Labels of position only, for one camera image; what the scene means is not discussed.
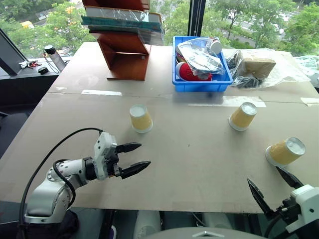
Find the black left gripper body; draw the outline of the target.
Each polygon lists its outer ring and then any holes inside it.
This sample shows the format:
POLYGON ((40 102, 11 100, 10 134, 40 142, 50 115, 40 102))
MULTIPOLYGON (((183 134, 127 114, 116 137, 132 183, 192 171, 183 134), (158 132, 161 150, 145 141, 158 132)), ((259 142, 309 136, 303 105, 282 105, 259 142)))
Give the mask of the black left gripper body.
POLYGON ((123 145, 118 145, 115 150, 106 158, 107 176, 120 177, 122 176, 122 170, 118 166, 119 158, 118 153, 122 153, 124 149, 123 145))

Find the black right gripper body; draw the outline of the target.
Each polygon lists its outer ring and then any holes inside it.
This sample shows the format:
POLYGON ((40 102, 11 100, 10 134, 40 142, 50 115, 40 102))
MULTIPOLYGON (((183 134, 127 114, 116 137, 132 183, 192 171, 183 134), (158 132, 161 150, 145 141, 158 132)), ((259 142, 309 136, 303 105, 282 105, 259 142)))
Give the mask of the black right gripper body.
POLYGON ((273 211, 270 219, 279 218, 289 225, 298 219, 299 213, 300 207, 295 202, 295 199, 288 198, 283 200, 282 204, 273 211))

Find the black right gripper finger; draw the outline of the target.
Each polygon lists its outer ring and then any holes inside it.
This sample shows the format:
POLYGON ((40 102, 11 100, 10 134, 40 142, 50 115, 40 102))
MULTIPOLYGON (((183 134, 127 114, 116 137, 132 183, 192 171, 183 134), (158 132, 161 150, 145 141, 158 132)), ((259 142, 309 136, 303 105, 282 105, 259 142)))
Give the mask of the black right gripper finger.
POLYGON ((248 178, 247 179, 248 186, 250 188, 250 191, 252 193, 253 198, 263 211, 264 215, 268 220, 274 218, 274 211, 268 206, 268 204, 264 200, 264 196, 261 193, 260 189, 248 178))
POLYGON ((276 169, 290 187, 298 189, 303 186, 303 183, 285 168, 276 166, 276 169))

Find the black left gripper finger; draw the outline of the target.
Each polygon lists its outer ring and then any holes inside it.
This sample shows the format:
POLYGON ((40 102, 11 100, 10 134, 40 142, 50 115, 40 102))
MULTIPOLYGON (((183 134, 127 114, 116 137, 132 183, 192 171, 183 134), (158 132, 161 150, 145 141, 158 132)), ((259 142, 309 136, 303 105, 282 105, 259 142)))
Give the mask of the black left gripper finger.
POLYGON ((128 168, 121 170, 121 178, 126 179, 128 177, 131 177, 133 175, 136 175, 146 169, 151 164, 151 161, 141 161, 138 163, 135 163, 131 165, 128 168))
POLYGON ((142 144, 137 142, 130 142, 126 144, 121 144, 116 146, 116 153, 127 153, 133 151, 142 146, 142 144))

